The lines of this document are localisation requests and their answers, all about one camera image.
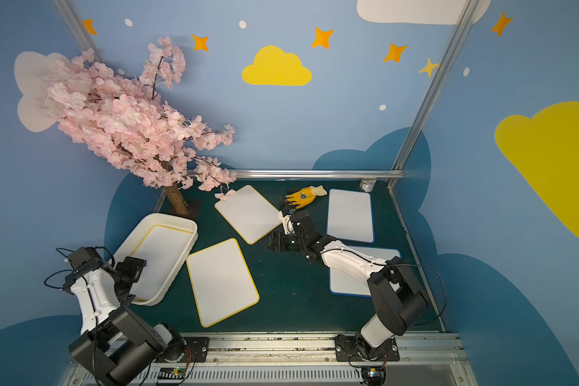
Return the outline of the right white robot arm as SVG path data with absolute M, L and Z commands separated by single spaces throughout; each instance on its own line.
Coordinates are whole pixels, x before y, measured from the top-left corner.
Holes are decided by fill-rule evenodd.
M 368 287 L 375 314 L 355 334 L 335 338 L 338 361 L 398 360 L 397 336 L 402 336 L 429 307 L 425 288 L 413 272 L 416 264 L 401 257 L 373 257 L 322 234 L 302 210 L 278 212 L 283 230 L 272 231 L 263 243 L 270 251 L 298 252 L 309 260 L 345 273 Z

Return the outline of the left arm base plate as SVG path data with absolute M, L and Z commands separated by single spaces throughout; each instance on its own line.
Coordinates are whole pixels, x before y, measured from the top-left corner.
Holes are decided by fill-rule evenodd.
M 157 359 L 159 363 L 204 363 L 207 360 L 209 337 L 172 339 Z

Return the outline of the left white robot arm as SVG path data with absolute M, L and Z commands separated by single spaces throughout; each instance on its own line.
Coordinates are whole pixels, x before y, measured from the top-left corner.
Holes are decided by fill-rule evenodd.
M 69 345 L 70 356 L 99 385 L 129 384 L 176 338 L 168 326 L 151 326 L 129 309 L 135 298 L 131 288 L 147 261 L 106 261 L 93 247 L 57 251 L 71 266 L 60 289 L 77 297 L 82 316 L 80 337 Z

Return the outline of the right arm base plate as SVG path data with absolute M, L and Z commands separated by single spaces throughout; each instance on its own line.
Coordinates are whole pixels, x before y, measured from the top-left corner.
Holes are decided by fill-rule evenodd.
M 337 335 L 335 357 L 338 362 L 399 361 L 400 353 L 395 338 L 386 339 L 380 346 L 371 347 L 362 337 Z

